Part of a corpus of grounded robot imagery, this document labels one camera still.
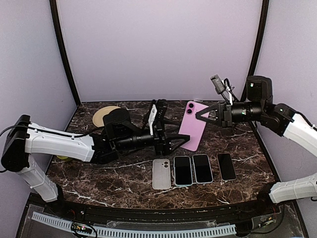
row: phone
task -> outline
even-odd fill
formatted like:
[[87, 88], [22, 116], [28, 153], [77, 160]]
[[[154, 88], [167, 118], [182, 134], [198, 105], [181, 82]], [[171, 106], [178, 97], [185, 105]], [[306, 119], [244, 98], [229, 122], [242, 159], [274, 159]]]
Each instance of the phone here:
[[230, 154], [218, 154], [218, 164], [220, 168], [222, 180], [234, 180], [237, 178], [236, 172], [233, 167]]
[[206, 122], [196, 119], [196, 112], [199, 112], [208, 106], [193, 101], [189, 101], [186, 106], [179, 134], [190, 135], [190, 140], [181, 147], [190, 151], [198, 149], [200, 140], [203, 136]]
[[211, 166], [208, 155], [194, 155], [194, 172], [197, 183], [213, 182]]
[[176, 186], [190, 186], [193, 184], [192, 163], [188, 156], [175, 156], [174, 176]]
[[170, 189], [170, 165], [167, 159], [153, 160], [152, 187], [154, 189]]

